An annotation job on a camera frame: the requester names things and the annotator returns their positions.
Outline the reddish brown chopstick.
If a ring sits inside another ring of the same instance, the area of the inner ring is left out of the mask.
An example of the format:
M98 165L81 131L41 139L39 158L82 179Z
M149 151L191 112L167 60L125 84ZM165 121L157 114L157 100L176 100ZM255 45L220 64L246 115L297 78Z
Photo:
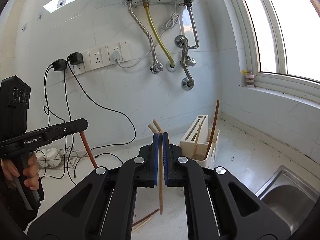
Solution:
M86 150L86 152L87 152L87 154L88 154L88 156L89 156L89 158L90 158L90 161L91 161L93 167L94 167L95 169L97 169L97 168L98 168L98 165L97 165L97 163L96 163L96 161L95 161L95 159L94 159L94 157L93 157L93 154L92 154L92 152L91 152L91 149L90 149L89 144L88 144L88 142L87 142L87 139L86 139L86 137L85 137L84 131L80 131L79 134L80 134L80 138L81 138L81 140L82 140L82 143L83 143L83 145L84 145L84 147L85 147L85 150Z

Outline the dark brown chopstick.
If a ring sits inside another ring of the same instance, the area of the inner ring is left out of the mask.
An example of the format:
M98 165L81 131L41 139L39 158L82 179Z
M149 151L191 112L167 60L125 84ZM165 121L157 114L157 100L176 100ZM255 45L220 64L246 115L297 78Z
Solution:
M215 108L215 115L214 115L214 120L213 120L213 126L212 126L212 131L210 133L209 142L208 142L208 146L207 146L207 150L206 150L206 156L208 155L209 150L210 150L210 148L212 146L212 142L213 142L213 138L214 138L214 132L215 132L216 123L217 123L217 117L218 117L218 113L219 113L219 106L220 106L220 101L217 100L216 108Z

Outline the tan wooden chopstick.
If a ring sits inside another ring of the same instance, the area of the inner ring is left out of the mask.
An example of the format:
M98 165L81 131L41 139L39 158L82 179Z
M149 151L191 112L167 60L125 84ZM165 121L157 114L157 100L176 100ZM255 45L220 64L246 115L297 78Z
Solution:
M192 159L195 159L196 155L197 155L196 154L197 144L198 144L198 141L199 141L201 128L202 128L202 125L200 124L199 127L198 127L198 130L197 130L197 135L196 135L195 142L194 142L193 155L191 156Z

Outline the light wooden chopstick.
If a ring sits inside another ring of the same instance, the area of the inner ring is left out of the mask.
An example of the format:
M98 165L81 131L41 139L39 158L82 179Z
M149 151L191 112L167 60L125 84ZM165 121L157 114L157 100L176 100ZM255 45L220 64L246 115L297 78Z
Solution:
M152 124L148 125L148 128L153 132L153 133L157 133L157 130L152 126Z

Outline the medium brown chopstick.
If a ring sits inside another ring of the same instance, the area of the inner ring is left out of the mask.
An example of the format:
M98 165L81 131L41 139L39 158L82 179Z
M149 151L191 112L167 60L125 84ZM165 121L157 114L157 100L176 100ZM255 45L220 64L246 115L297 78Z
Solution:
M148 214L144 218L134 222L132 224L131 233L134 233L134 232L138 231L141 227L143 227L148 221L150 221L153 218L153 215L155 215L158 211L159 211L159 209L156 209L155 211L153 211L152 213Z

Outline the cream plastic utensil holder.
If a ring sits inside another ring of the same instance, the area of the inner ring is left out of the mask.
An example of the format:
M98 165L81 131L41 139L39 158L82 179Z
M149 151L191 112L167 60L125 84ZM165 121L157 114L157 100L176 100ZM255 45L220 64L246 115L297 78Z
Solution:
M199 115L189 129L186 131L185 135L179 142L179 146L182 149L182 154L185 157L191 158L193 155L194 142L197 135L197 130L199 125L202 125L199 141L197 144L196 154L201 154L206 157L204 161L195 160L198 164L205 168L213 168L216 155L217 155L217 147L220 139L220 130L215 129L214 138L212 142L212 146L209 150L208 155L206 156L206 150L209 142L210 133L212 128L209 127L207 115Z

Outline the stainless steel sink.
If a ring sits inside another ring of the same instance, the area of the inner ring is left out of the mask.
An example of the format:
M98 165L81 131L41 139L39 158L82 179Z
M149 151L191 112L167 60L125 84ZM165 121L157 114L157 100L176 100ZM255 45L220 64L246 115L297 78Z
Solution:
M284 165L255 195L290 227L294 233L314 207L319 192Z

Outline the black power adapter left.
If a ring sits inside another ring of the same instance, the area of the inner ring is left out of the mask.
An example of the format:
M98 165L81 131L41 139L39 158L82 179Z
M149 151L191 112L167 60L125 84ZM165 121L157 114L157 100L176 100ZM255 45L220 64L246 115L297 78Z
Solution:
M65 59L58 59L52 63L55 72L64 71L67 69L67 61Z

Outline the black power adapter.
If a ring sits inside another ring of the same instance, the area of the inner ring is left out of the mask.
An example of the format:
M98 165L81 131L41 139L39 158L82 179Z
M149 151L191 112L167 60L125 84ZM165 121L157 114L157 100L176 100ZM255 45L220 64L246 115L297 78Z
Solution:
M69 54L68 61L71 65L79 65L84 62L83 55L80 52Z
M64 71L67 69L67 61L65 59L58 59L52 63L55 72Z

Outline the pale wooden chopstick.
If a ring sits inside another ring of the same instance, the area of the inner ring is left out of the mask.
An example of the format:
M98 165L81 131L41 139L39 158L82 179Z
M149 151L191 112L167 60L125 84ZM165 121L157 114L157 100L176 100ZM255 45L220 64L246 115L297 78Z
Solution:
M163 167L163 129L160 127L156 119L153 119L159 134L159 153L158 153L158 188L159 188L159 214L163 214L164 205L164 167Z

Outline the black power adapter right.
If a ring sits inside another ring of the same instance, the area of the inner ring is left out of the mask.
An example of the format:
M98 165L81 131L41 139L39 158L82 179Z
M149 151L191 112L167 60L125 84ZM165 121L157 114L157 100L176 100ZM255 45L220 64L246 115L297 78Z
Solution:
M79 65L84 62L83 55L80 52L69 54L68 61L71 65Z

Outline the small jar on sill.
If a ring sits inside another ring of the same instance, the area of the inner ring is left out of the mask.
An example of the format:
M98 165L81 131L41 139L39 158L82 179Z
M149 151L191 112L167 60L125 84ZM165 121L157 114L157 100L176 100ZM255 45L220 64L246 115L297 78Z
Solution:
M254 75L251 70L243 70L242 74L245 76L246 86L249 88L254 88Z

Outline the white wall socket strip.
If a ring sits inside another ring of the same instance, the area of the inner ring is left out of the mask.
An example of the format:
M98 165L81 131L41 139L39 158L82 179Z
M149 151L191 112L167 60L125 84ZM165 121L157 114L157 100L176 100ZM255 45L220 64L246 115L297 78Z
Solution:
M116 50L120 52L120 63L131 60L129 43L121 41L81 52L84 62L79 65L71 65L71 70L75 75L80 75L114 65L116 62L112 58L112 54Z

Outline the window frame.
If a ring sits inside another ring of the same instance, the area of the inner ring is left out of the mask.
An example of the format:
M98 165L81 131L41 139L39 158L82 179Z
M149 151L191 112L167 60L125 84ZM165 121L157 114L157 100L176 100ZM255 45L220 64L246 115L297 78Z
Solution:
M309 0L231 0L255 86L319 103L319 15Z

